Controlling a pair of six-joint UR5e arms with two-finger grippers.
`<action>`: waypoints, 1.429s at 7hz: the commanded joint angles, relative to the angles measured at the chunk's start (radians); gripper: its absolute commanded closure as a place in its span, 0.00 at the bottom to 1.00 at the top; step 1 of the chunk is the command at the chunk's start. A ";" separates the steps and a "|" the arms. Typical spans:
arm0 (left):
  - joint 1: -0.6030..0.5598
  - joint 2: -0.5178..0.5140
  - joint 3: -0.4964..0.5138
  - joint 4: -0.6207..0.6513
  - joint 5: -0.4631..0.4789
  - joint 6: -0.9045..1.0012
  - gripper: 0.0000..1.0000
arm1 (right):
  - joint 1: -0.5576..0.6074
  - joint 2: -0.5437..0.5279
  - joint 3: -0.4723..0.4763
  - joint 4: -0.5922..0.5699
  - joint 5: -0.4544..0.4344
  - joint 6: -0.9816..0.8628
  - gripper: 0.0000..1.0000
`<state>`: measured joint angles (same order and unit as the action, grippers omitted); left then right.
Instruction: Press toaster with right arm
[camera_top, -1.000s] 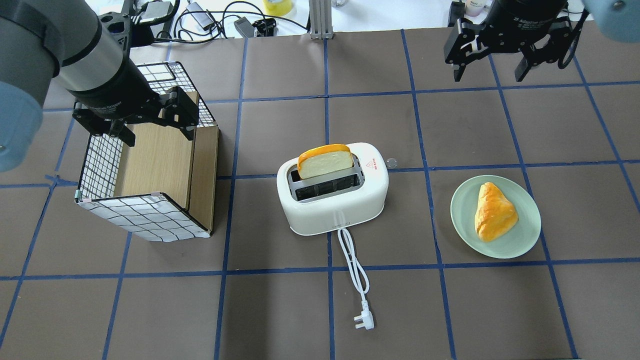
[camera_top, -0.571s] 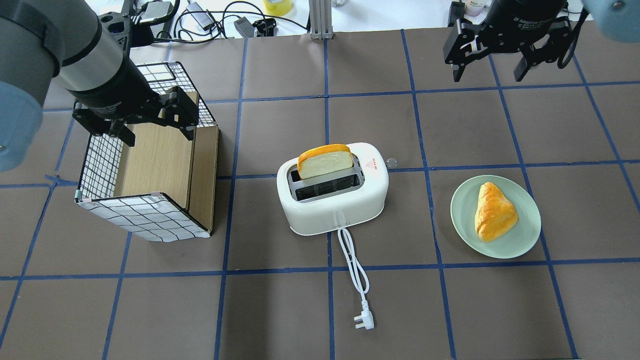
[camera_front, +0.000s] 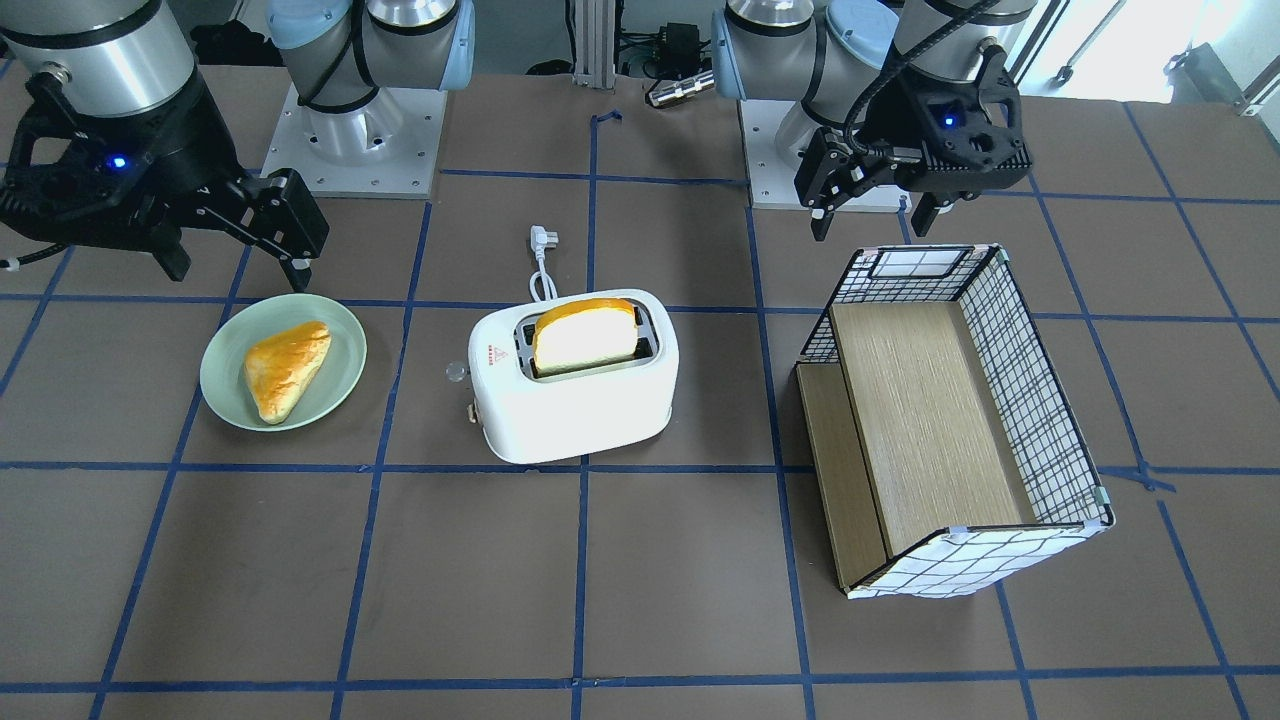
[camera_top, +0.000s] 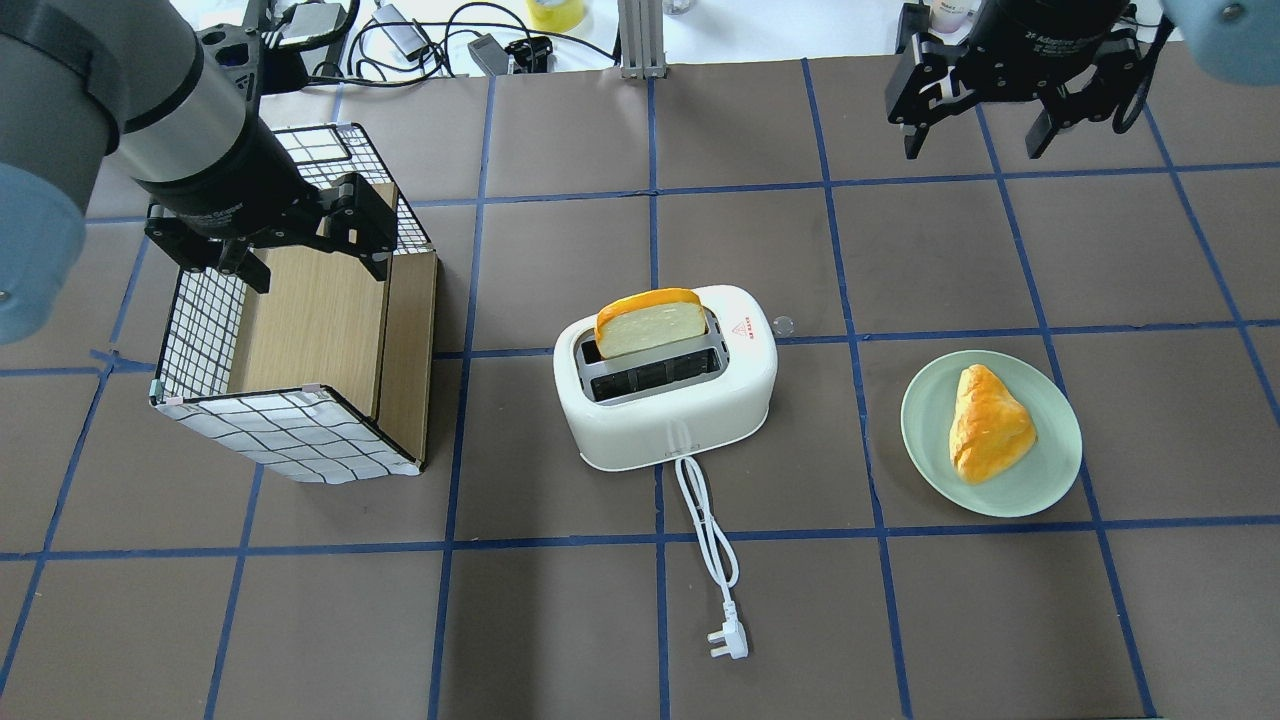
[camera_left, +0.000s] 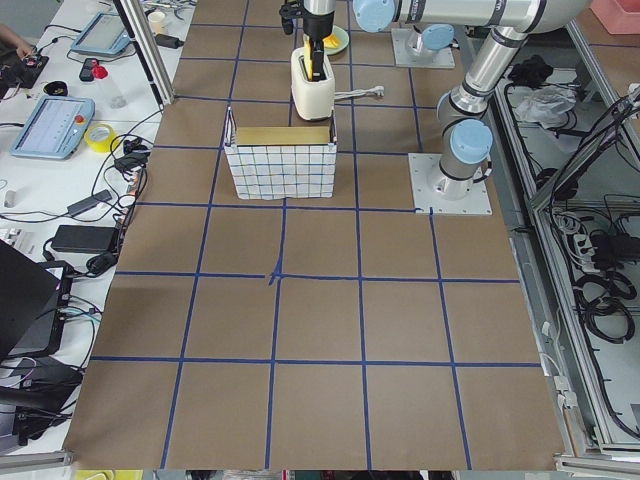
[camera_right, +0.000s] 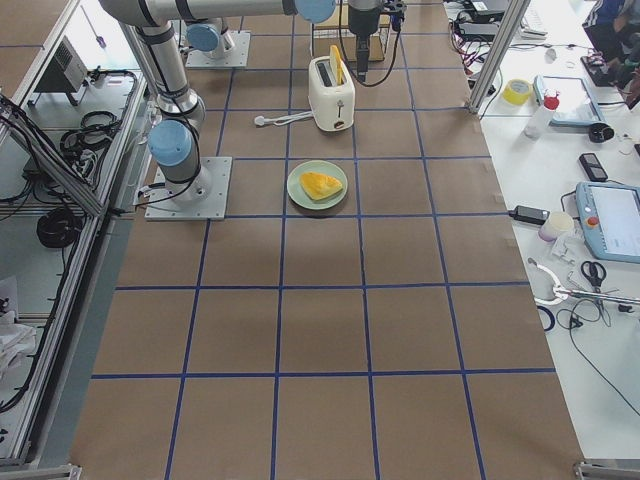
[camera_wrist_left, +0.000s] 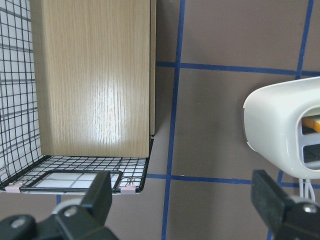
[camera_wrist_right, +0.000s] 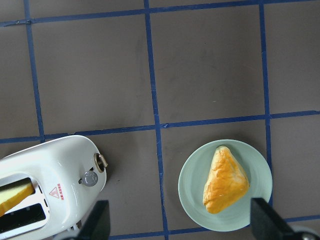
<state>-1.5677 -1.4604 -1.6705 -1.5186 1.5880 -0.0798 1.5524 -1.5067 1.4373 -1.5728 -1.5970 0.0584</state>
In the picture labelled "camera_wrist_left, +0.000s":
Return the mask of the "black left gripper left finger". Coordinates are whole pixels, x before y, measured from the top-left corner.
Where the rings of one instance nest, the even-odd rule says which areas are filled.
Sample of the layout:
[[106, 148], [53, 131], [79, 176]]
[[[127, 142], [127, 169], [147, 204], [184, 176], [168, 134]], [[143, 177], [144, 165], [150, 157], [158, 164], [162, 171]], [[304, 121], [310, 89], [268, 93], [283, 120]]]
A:
[[83, 198], [63, 201], [53, 211], [62, 231], [107, 231], [107, 220], [112, 204], [111, 176], [100, 171]]

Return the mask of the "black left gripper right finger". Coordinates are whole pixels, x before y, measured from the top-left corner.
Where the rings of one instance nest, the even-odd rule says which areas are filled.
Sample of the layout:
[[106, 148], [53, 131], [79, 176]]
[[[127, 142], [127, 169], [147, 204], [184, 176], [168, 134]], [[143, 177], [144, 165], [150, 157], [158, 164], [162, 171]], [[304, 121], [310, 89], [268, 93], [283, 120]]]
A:
[[273, 235], [319, 235], [320, 205], [289, 196], [265, 170], [254, 170], [251, 202]]

